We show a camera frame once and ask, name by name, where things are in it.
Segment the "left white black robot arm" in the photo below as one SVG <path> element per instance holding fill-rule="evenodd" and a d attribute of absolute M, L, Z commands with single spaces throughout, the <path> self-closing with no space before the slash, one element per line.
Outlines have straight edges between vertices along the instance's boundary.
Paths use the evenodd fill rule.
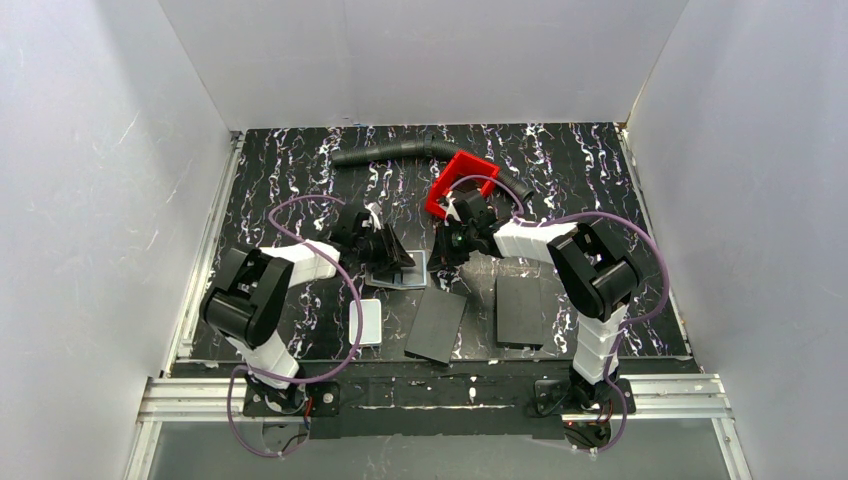
<path fill-rule="evenodd" d="M 333 278 L 341 260 L 352 260 L 377 276 L 415 266 L 393 228 L 374 209 L 345 205 L 318 240 L 280 248 L 227 249 L 200 304 L 199 320 L 236 348 L 259 382 L 286 390 L 299 371 L 277 331 L 288 290 Z"/>

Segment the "red plastic tray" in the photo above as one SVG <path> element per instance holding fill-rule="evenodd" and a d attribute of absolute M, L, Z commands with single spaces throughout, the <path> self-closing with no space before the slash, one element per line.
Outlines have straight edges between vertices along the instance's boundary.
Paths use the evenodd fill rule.
<path fill-rule="evenodd" d="M 446 198 L 451 191 L 477 189 L 483 197 L 488 197 L 495 190 L 494 179 L 501 171 L 494 163 L 464 150 L 450 154 L 448 160 L 447 166 L 430 188 L 424 206 L 427 213 L 438 219 L 446 218 Z"/>

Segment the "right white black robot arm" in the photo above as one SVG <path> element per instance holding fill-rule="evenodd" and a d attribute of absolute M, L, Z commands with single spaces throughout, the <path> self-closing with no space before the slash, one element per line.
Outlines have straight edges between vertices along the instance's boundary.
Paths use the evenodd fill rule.
<path fill-rule="evenodd" d="M 643 275 L 613 235 L 583 222 L 532 225 L 500 219 L 474 190 L 448 194 L 445 210 L 427 264 L 430 272 L 460 266 L 474 252 L 553 266 L 578 311 L 572 377 L 595 387 L 614 373 L 613 344 Z"/>

